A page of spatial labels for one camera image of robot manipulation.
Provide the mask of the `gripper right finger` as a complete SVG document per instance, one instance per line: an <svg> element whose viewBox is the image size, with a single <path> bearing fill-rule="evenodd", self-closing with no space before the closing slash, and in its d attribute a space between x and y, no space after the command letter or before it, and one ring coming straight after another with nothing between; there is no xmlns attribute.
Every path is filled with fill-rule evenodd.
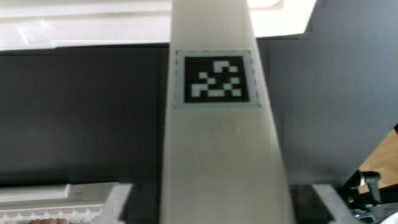
<svg viewBox="0 0 398 224"><path fill-rule="evenodd" d="M296 224L360 224L328 184L289 187Z"/></svg>

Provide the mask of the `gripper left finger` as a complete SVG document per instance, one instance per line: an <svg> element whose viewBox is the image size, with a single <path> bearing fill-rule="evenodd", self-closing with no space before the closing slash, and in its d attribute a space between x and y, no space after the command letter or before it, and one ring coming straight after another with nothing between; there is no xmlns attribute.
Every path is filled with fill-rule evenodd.
<svg viewBox="0 0 398 224"><path fill-rule="evenodd" d="M154 184L118 183L110 191L104 211L95 224L156 224L158 187Z"/></svg>

